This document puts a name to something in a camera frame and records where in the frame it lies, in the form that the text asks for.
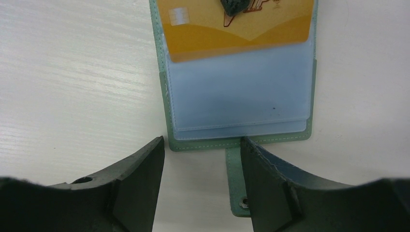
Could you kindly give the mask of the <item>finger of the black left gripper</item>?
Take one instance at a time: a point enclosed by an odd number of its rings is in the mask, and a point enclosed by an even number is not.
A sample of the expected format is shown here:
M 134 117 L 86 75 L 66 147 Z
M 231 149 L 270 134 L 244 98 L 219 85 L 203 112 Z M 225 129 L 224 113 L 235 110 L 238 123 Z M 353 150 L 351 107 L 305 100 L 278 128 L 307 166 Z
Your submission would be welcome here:
M 250 0 L 220 0 L 220 3 L 225 13 L 233 17 L 248 8 Z

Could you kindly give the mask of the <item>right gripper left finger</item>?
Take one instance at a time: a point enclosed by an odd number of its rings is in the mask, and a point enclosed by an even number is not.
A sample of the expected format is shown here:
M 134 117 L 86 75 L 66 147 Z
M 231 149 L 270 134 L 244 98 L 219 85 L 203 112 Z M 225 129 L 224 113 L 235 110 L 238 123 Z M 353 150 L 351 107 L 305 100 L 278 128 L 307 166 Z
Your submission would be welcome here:
M 72 183 L 0 179 L 3 232 L 150 232 L 164 166 L 164 138 Z

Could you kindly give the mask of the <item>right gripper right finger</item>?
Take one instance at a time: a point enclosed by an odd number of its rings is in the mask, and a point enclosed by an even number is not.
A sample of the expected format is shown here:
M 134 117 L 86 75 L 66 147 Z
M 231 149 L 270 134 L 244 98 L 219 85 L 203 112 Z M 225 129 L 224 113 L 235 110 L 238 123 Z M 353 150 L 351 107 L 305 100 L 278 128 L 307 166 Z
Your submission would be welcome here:
M 311 174 L 250 138 L 240 155 L 256 232 L 407 232 L 410 180 L 348 185 Z

